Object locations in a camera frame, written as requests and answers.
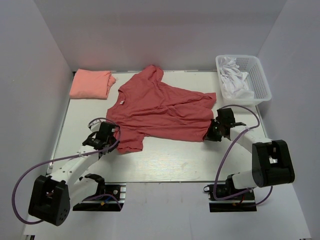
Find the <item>red t-shirt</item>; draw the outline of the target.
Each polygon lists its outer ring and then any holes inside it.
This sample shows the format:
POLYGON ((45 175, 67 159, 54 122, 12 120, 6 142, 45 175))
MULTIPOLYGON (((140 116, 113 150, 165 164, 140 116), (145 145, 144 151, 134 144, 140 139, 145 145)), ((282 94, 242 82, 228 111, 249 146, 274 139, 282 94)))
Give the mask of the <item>red t-shirt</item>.
POLYGON ((170 86, 164 71, 154 65, 135 74, 118 89, 116 103, 106 117, 121 131, 121 154, 143 150, 145 137, 202 142, 214 117, 216 93, 170 86))

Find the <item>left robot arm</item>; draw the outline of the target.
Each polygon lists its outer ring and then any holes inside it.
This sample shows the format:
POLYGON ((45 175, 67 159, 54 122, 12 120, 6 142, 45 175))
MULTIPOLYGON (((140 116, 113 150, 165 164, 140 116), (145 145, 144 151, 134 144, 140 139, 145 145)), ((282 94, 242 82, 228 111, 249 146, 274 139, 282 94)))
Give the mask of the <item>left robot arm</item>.
POLYGON ((103 121, 97 131, 82 142, 79 151, 49 176, 39 176, 33 185, 28 213, 44 222, 60 226, 70 210, 86 199, 105 196, 105 179, 89 168, 103 155, 116 149, 120 127, 103 121))

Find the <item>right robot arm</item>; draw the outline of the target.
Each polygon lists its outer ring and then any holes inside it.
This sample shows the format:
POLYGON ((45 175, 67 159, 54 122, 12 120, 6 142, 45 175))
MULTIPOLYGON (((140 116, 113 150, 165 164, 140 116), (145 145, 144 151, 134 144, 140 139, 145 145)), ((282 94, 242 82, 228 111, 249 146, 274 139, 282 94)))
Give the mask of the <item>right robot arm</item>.
POLYGON ((284 140, 272 140, 254 132, 261 123, 247 126, 237 122, 232 110, 233 105, 227 105, 217 110, 217 117, 211 120, 205 139, 220 142, 223 138, 231 141, 217 169, 213 198, 216 201, 236 200, 254 188, 273 187, 290 184, 295 180, 295 171, 288 144, 284 140), (218 180, 225 161, 233 146, 239 144, 251 153, 251 169, 231 174, 225 180, 224 190, 218 191, 218 180))

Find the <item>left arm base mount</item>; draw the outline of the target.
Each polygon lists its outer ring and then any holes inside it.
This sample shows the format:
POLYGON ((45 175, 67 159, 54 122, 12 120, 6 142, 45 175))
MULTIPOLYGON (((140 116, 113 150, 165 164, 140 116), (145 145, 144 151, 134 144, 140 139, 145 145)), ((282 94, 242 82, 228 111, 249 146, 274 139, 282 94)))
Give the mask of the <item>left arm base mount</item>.
POLYGON ((106 183, 98 196, 90 196, 73 207, 74 212, 120 212, 125 203, 126 183, 106 183))

